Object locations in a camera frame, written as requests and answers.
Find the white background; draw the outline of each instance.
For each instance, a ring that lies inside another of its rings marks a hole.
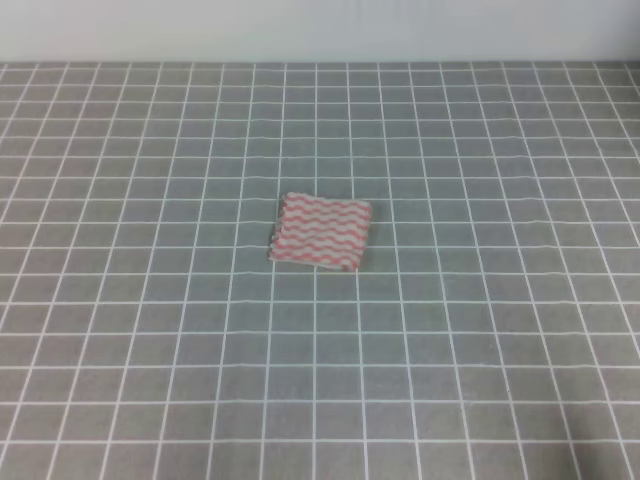
[[[640,58],[640,0],[4,0],[2,60]]]

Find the cloth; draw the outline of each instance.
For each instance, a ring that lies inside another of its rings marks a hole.
[[[289,193],[269,258],[334,270],[356,270],[367,246],[371,205]]]

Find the red and white wavy striped cloth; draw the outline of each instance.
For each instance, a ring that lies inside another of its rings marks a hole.
[[[274,262],[356,270],[367,246],[371,205],[289,193],[271,244]]]

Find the gray square tile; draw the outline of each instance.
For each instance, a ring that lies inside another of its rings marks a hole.
[[[442,304],[407,303],[404,305],[407,331],[426,332],[447,330],[447,320]]]
[[[418,478],[416,449],[412,443],[373,443],[368,445],[368,452],[371,480]]]
[[[444,275],[444,290],[449,301],[482,301],[487,296],[480,275]]]
[[[64,402],[69,398],[74,377],[73,369],[33,370],[25,392],[27,402]],[[5,370],[2,375],[3,401],[17,401],[26,372]]]
[[[316,289],[316,298],[320,301],[356,299],[356,282],[352,275],[320,275],[316,280]]]
[[[571,304],[536,305],[540,325],[544,332],[582,332],[580,312]]]
[[[402,335],[363,335],[362,361],[372,364],[406,363],[405,346]]]
[[[130,365],[171,365],[176,348],[175,335],[136,336],[131,350]]]
[[[408,403],[368,403],[366,417],[368,438],[413,438],[411,406]]]
[[[318,364],[360,362],[359,342],[356,335],[318,335],[315,348],[315,360]]]
[[[465,400],[506,400],[505,379],[498,368],[460,367],[460,387]]]
[[[420,403],[415,406],[418,438],[426,440],[462,440],[465,430],[460,405]]]
[[[362,406],[353,403],[322,403],[316,410],[320,439],[362,438]]]
[[[492,330],[491,312],[484,304],[451,303],[447,306],[453,331],[488,332]]]
[[[640,396],[635,383],[636,370],[606,368],[602,370],[602,376],[611,400],[635,401]]]
[[[129,368],[122,390],[125,401],[164,401],[167,398],[169,368]]]
[[[46,478],[53,455],[52,445],[7,445],[0,474],[19,480]]]
[[[156,440],[164,415],[163,405],[121,405],[113,437],[116,440]]]
[[[513,440],[516,438],[508,405],[469,404],[465,406],[469,438]]]
[[[62,445],[58,449],[51,478],[81,480],[100,478],[102,445]]]
[[[569,432],[573,439],[617,438],[613,418],[609,408],[605,405],[567,405],[565,413]]]
[[[311,403],[270,403],[266,408],[266,438],[291,440],[312,437]]]
[[[164,438],[167,440],[209,439],[212,420],[212,405],[169,405]]]
[[[216,438],[260,440],[262,405],[225,403],[218,406]]]
[[[453,335],[456,360],[459,364],[499,365],[499,347],[493,335]]]
[[[562,412],[553,404],[515,405],[516,421],[523,440],[565,440]]]
[[[477,444],[472,452],[478,480],[525,478],[515,444]]]
[[[594,359],[585,335],[547,336],[553,365],[593,365]]]
[[[108,480],[127,477],[144,480],[152,478],[156,450],[155,445],[135,443],[113,445],[109,450],[105,478]]]
[[[403,300],[441,300],[442,285],[435,274],[401,275]]]
[[[448,335],[409,335],[407,337],[407,345],[409,348],[409,362],[412,365],[453,363]]]
[[[281,381],[281,375],[274,375],[274,373],[276,373],[277,370],[272,369],[271,371],[271,377],[269,379],[270,389],[275,388],[272,386],[274,382],[274,378],[276,379],[276,381]],[[310,385],[308,385],[309,383],[309,379],[307,378],[308,375],[305,374],[305,371],[307,369],[302,369],[302,368],[292,369],[292,368],[284,367],[284,370],[285,372],[289,370],[291,371],[291,373],[298,373],[300,376],[305,375],[303,380],[305,380],[306,382],[301,382],[301,383],[303,383],[304,386],[308,386],[309,388],[311,388]],[[351,367],[317,367],[316,397],[319,400],[357,400],[361,398],[360,369],[358,367],[352,367],[352,368]]]
[[[2,363],[5,365],[26,364],[26,360],[30,360],[35,350],[35,344],[32,344],[30,340],[29,337],[12,339],[12,345],[5,349],[7,356],[12,358],[12,361]],[[36,365],[76,366],[82,351],[82,344],[83,339],[78,336],[44,337],[36,357]]]
[[[214,400],[217,383],[217,368],[179,368],[174,372],[170,398],[177,401]]]
[[[212,478],[216,480],[258,478],[260,444],[216,443],[213,445],[211,464],[214,466],[212,471],[215,472]]]
[[[271,363],[313,363],[313,337],[308,334],[273,334]]]
[[[506,373],[513,400],[555,401],[557,399],[549,369],[510,367]]]
[[[204,385],[215,385],[215,383],[208,382]],[[211,397],[210,393],[215,396],[214,388],[215,387],[206,388],[205,399],[213,398]],[[264,388],[265,369],[263,367],[238,366],[225,367],[222,369],[222,379],[220,383],[220,400],[261,400],[264,398]],[[180,389],[176,388],[175,392],[176,396],[183,396]]]
[[[64,407],[24,405],[13,427],[13,440],[55,440],[62,425]]]
[[[72,405],[65,422],[65,440],[106,440],[109,437],[112,405]]]
[[[340,383],[322,387],[326,377],[330,380],[334,379],[334,375],[332,375],[334,372],[321,367],[318,368],[317,373],[318,397],[323,390],[332,392],[327,395],[339,395],[339,393],[333,392],[339,391]],[[350,387],[351,389],[347,391],[349,393],[344,393],[345,395],[353,395],[352,392],[356,386],[350,385]],[[311,367],[270,367],[268,398],[271,400],[311,400],[313,398],[313,369]]]
[[[355,443],[327,443],[316,446],[316,478],[365,478],[364,449]]]
[[[206,475],[209,458],[209,449],[206,445],[165,444],[158,454],[160,455],[159,479],[169,480],[180,475],[204,478]]]
[[[530,479],[576,479],[571,450],[566,444],[529,444],[523,446]]]
[[[546,365],[542,338],[537,335],[501,335],[500,348],[505,365]]]
[[[122,370],[83,368],[78,373],[72,400],[96,402],[117,400]]]
[[[623,453],[618,443],[593,443],[576,447],[580,472],[585,480],[608,475],[613,478],[628,476]]]
[[[408,400],[409,379],[403,367],[365,367],[363,370],[365,398],[367,400]],[[349,397],[359,398],[353,391]]]
[[[599,365],[638,365],[638,351],[632,338],[618,335],[598,335],[591,337],[591,343]]]
[[[280,478],[310,479],[311,450],[310,443],[270,443],[265,445],[265,480]]]
[[[87,338],[82,364],[87,366],[124,365],[130,343],[130,335],[90,335]]]
[[[469,456],[464,445],[458,444],[421,444],[420,459],[422,477],[433,480],[471,478]]]
[[[180,338],[176,363],[178,365],[215,365],[220,363],[221,351],[221,335],[183,335]]]
[[[593,367],[556,368],[555,375],[560,397],[564,401],[605,398],[602,382]]]

